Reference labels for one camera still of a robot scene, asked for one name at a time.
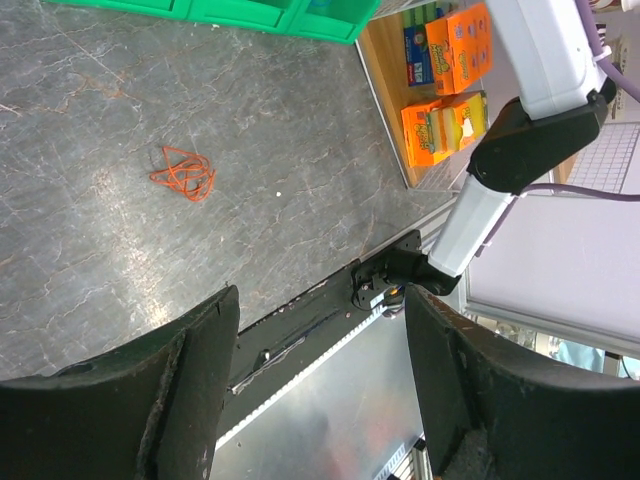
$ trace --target black mount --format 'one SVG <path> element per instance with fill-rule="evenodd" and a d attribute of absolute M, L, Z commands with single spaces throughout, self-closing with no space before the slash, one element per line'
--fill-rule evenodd
<path fill-rule="evenodd" d="M 371 308 L 371 302 L 385 290 L 414 283 L 434 295 L 449 295 L 460 277 L 449 277 L 428 262 L 422 253 L 422 238 L 414 230 L 391 248 L 354 267 L 353 304 L 361 309 Z"/>
<path fill-rule="evenodd" d="M 467 171 L 490 190 L 519 195 L 598 137 L 612 98 L 610 83 L 605 87 L 591 92 L 584 107 L 542 120 L 531 120 L 520 99 L 512 100 L 472 153 Z"/>

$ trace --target gray marble floor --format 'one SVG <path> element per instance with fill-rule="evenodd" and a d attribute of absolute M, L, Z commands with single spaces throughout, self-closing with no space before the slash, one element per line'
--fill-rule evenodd
<path fill-rule="evenodd" d="M 0 6 L 0 379 L 104 352 L 225 282 L 247 326 L 448 198 L 404 189 L 353 47 Z M 149 181 L 163 145 L 212 160 L 206 201 Z"/>

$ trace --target stainless steel surface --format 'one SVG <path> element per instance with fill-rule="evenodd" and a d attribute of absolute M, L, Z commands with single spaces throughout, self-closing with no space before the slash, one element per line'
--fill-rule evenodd
<path fill-rule="evenodd" d="M 411 449 L 414 480 L 433 480 L 426 443 L 419 440 Z"/>
<path fill-rule="evenodd" d="M 380 317 L 219 448 L 210 480 L 372 480 L 421 432 L 404 317 Z"/>
<path fill-rule="evenodd" d="M 405 191 L 353 47 L 4 0 L 0 65 L 0 380 L 225 282 L 246 327 L 449 198 Z M 206 201 L 148 180 L 163 145 L 212 160 Z"/>

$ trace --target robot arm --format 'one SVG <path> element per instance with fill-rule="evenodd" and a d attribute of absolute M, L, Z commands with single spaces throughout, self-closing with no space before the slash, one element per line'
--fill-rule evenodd
<path fill-rule="evenodd" d="M 575 0 L 486 0 L 520 84 L 473 152 L 429 264 L 460 276 L 516 195 L 598 136 L 615 86 Z"/>

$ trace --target green plastic crate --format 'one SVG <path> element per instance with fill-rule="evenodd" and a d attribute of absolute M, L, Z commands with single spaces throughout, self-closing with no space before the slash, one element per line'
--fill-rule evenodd
<path fill-rule="evenodd" d="M 353 43 L 380 0 L 63 0 L 60 3 Z"/>

